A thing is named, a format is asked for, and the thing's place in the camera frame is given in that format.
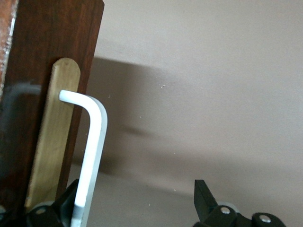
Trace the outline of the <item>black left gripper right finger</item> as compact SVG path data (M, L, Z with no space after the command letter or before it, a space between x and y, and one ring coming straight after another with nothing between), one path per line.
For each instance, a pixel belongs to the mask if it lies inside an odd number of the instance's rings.
M218 204L204 180L195 180L194 205L199 217L195 227L283 227L278 217L258 212L246 218L230 205Z

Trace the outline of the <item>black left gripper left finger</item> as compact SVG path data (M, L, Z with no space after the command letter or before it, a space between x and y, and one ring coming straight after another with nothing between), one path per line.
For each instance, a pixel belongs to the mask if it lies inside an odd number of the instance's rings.
M28 227L69 227L79 180L74 180L51 205L40 205L26 217Z

